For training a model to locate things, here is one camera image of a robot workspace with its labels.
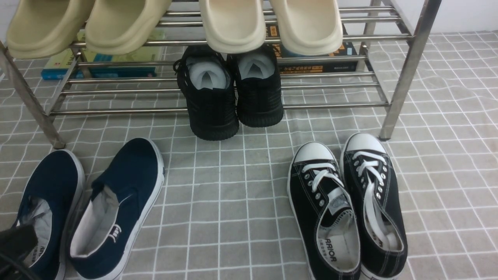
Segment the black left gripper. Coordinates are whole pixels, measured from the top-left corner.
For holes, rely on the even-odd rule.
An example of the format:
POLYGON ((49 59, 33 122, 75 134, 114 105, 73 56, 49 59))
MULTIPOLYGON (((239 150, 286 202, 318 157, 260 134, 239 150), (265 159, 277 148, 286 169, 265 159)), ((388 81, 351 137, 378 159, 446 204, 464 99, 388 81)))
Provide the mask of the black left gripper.
POLYGON ((38 244, 32 224, 23 224, 0 232, 0 279, 39 280, 24 263, 38 244))

